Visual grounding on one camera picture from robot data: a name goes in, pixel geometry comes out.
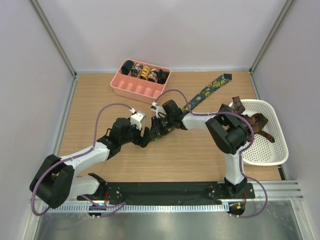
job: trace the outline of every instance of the pink box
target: pink box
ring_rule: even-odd
[[[110,86],[113,88],[113,91],[115,94],[121,95],[127,98],[131,98],[131,99],[135,99],[141,102],[145,102],[148,104],[152,104],[157,99],[157,97],[161,93],[163,93],[167,88],[169,77],[171,75],[171,70],[166,67],[152,65],[149,63],[132,60],[132,59],[126,59],[122,63],[122,65],[128,60],[133,61],[134,64],[141,63],[143,66],[147,66],[150,69],[156,69],[157,71],[162,69],[164,72],[169,72],[169,75],[164,84],[158,84],[152,81],[143,80],[143,79],[140,79],[139,76],[133,77],[133,76],[130,76],[131,73],[129,73],[129,75],[124,75],[121,73],[121,67],[119,68],[117,73],[114,75],[110,83]]]

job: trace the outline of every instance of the brown fabric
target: brown fabric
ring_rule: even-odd
[[[262,113],[255,113],[252,116],[242,115],[242,113],[246,110],[245,106],[242,104],[240,97],[235,96],[232,98],[233,100],[233,107],[229,107],[228,105],[222,104],[219,112],[229,112],[234,113],[242,116],[245,120],[249,122],[249,124],[252,126],[253,132],[255,134],[259,134],[266,139],[268,139],[271,143],[275,142],[275,138],[271,136],[269,133],[263,131],[263,128],[268,123],[268,119],[262,114]]]

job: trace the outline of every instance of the wooden tabletop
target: wooden tabletop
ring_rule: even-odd
[[[207,84],[223,73],[231,73],[232,81],[214,92],[195,108],[197,112],[214,112],[232,97],[255,99],[247,71],[231,72],[173,72],[167,89],[179,89],[191,99]],[[114,74],[82,74],[79,76],[67,120],[60,156],[89,147],[93,142],[94,126],[99,110],[110,103],[125,103],[147,115],[145,126],[151,126],[154,112],[150,104],[114,94],[110,81]],[[162,102],[173,99],[178,106],[185,102],[178,93],[169,92]],[[116,118],[130,116],[127,108],[107,108],[100,117],[97,137],[111,128]],[[263,181],[280,180],[277,166],[246,165],[248,176]],[[95,173],[107,182],[194,182],[223,181],[225,157],[219,151],[209,131],[175,129],[167,136],[141,148],[132,143],[122,146],[121,152],[108,161],[97,163],[81,175]]]

